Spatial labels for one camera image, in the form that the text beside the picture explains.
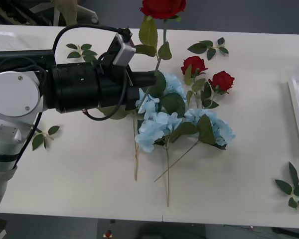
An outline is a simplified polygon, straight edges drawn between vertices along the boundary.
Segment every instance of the loose leaf sprig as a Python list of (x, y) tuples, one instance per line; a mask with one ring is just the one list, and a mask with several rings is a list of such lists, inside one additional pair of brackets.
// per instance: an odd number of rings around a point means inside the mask
[(294, 196), (299, 197), (299, 178), (298, 173), (295, 169), (295, 167), (289, 162), (289, 172), (290, 176), (293, 180), (293, 186), (291, 186), (289, 183), (276, 179), (275, 182), (278, 185), (278, 187), (287, 195), (290, 195), (288, 201), (288, 206), (297, 209), (299, 205), (299, 200), (296, 201)]
[(194, 45), (190, 46), (188, 50), (195, 54), (202, 54), (207, 51), (207, 59), (211, 60), (216, 54), (216, 49), (224, 54), (229, 54), (224, 44), (225, 39), (222, 37), (217, 40), (217, 46), (214, 46), (214, 43), (212, 41), (205, 40), (200, 41), (199, 43), (195, 43)]
[(54, 140), (53, 137), (51, 137), (53, 134), (57, 133), (60, 129), (60, 126), (52, 126), (49, 130), (48, 133), (44, 133), (41, 130), (39, 130), (38, 128), (36, 129), (37, 134), (35, 135), (35, 137), (33, 138), (32, 141), (32, 151), (35, 151), (37, 148), (39, 148), (42, 144), (44, 146), (44, 148), (47, 148), (47, 139), (51, 139)]
[(72, 43), (66, 45), (68, 48), (74, 49), (76, 51), (72, 51), (67, 58), (80, 58), (83, 57), (85, 62), (92, 62), (96, 61), (95, 56), (97, 55), (96, 52), (91, 50), (91, 44), (83, 44), (74, 45)]

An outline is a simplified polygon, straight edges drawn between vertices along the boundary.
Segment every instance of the red object on floor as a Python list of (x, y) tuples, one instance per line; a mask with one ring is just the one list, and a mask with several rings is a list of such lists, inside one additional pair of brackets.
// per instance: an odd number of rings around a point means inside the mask
[(111, 238), (111, 235), (112, 235), (112, 232), (111, 232), (110, 230), (108, 230), (108, 231), (105, 233), (106, 238)]

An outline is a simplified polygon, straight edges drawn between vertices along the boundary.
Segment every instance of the red rose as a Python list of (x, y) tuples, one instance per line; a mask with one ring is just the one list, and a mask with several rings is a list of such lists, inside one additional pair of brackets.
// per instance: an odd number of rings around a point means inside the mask
[(142, 13), (153, 18), (168, 19), (184, 11), (186, 0), (143, 0)]
[(199, 56), (192, 56), (184, 60), (184, 66), (181, 67), (181, 70), (183, 71), (183, 75), (185, 75), (185, 71), (189, 67), (189, 65), (191, 65), (192, 74), (196, 72), (196, 69), (198, 70), (198, 73), (208, 69), (205, 68), (205, 63), (203, 59), (200, 59)]
[(228, 93), (227, 91), (232, 88), (234, 77), (231, 77), (226, 71), (221, 71), (213, 76), (213, 80), (208, 80), (213, 90), (219, 94)]

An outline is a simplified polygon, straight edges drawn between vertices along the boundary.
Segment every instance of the black cable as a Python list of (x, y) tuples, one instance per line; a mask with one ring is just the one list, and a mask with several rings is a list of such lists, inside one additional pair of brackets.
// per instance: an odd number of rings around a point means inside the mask
[(2, 61), (0, 61), (0, 66), (9, 60), (15, 60), (15, 59), (26, 59), (27, 61), (31, 62), (32, 65), (37, 65), (35, 63), (35, 61), (31, 60), (30, 58), (28, 58), (26, 56), (18, 56), (18, 57), (10, 57), (10, 58), (3, 59)]
[(103, 54), (101, 54), (98, 58), (98, 61), (101, 61), (103, 57), (105, 57), (105, 55), (107, 55), (108, 52), (104, 52)]
[(35, 121), (35, 123), (34, 123), (34, 126), (33, 126), (32, 130), (30, 131), (30, 134), (29, 134), (28, 138), (26, 139), (26, 142), (25, 142), (25, 144), (23, 145), (23, 147), (22, 147), (20, 153), (18, 154), (18, 158), (17, 158), (16, 161), (15, 161), (15, 165), (14, 165), (15, 167), (16, 167), (16, 165), (18, 164), (18, 162), (19, 162), (21, 156), (23, 155), (25, 149), (26, 149), (27, 146), (29, 145), (29, 143), (30, 143), (32, 137), (34, 136), (34, 133), (35, 133), (35, 131), (36, 131), (36, 128), (37, 128), (38, 125), (39, 125), (41, 116), (42, 116), (42, 112), (38, 113), (38, 116), (36, 117), (36, 121)]
[(119, 100), (118, 104), (116, 105), (116, 107), (112, 110), (112, 112), (109, 115), (107, 115), (105, 117), (102, 117), (102, 118), (96, 118), (96, 117), (91, 116), (86, 109), (82, 110), (83, 114), (85, 114), (88, 118), (90, 118), (92, 120), (95, 120), (95, 121), (103, 121), (103, 120), (107, 120), (110, 117), (112, 117), (119, 110), (119, 108), (121, 107), (121, 105), (123, 103), (127, 84), (128, 84), (128, 80), (127, 80), (127, 76), (126, 76), (126, 71), (124, 70), (124, 73), (123, 73), (123, 88), (122, 88), (121, 97), (120, 97), (120, 100)]
[(72, 29), (75, 29), (75, 28), (80, 28), (80, 27), (86, 27), (86, 28), (94, 28), (94, 29), (101, 29), (101, 30), (106, 30), (106, 31), (112, 31), (112, 32), (116, 32), (118, 34), (121, 34), (121, 35), (124, 35), (125, 32), (123, 29), (121, 28), (115, 28), (115, 27), (110, 27), (110, 26), (100, 26), (100, 25), (91, 25), (91, 24), (77, 24), (77, 25), (72, 25), (72, 26), (67, 26), (66, 28), (62, 29), (59, 34), (57, 34), (55, 40), (54, 40), (54, 43), (53, 43), (53, 52), (55, 54), (55, 51), (56, 51), (56, 47), (58, 45), (58, 42), (61, 38), (61, 36), (69, 31), (69, 30), (72, 30)]

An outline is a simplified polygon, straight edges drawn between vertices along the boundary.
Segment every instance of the flower stem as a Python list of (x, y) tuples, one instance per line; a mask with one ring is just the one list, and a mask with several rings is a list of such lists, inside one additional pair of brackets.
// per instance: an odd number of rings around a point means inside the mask
[(166, 42), (166, 32), (167, 32), (167, 19), (164, 19), (164, 34), (163, 34), (163, 43)]
[(197, 105), (197, 108), (199, 109), (199, 100), (198, 100), (198, 94), (197, 94), (197, 93), (194, 93), (194, 97), (195, 97), (195, 100), (196, 100), (196, 105)]
[(136, 147), (135, 141), (135, 112), (133, 113), (133, 132), (134, 132), (134, 146), (135, 146), (135, 171), (134, 171), (134, 179), (135, 181), (138, 180), (138, 171), (139, 171), (139, 158), (138, 158), (138, 148)]
[[(191, 150), (192, 150), (196, 145), (198, 145), (198, 144), (199, 144), (199, 141), (197, 141), (191, 148), (189, 148), (189, 150), (186, 151), (186, 153), (183, 154), (182, 157), (184, 157), (189, 151), (191, 151)], [(160, 175), (154, 182), (156, 182), (156, 181), (157, 181), (158, 179), (160, 179), (166, 172), (168, 172), (168, 171), (172, 168), (172, 166), (174, 166), (179, 160), (182, 159), (182, 157), (180, 157), (175, 163), (173, 163), (170, 167), (168, 167), (168, 169), (167, 169), (165, 172), (163, 172), (163, 174)]]
[(169, 207), (169, 155), (168, 155), (167, 146), (166, 146), (166, 156), (167, 156), (167, 207)]
[(156, 68), (155, 68), (155, 74), (156, 74), (156, 72), (158, 71), (158, 68), (159, 68), (159, 65), (160, 65), (160, 61), (161, 61), (161, 59), (158, 57), (158, 59), (157, 59), (157, 64), (156, 64)]
[(209, 109), (209, 107), (211, 107), (213, 105), (214, 97), (215, 97), (215, 94), (213, 94), (213, 97), (210, 99), (211, 102), (210, 102), (210, 105), (208, 107), (206, 107), (207, 109)]

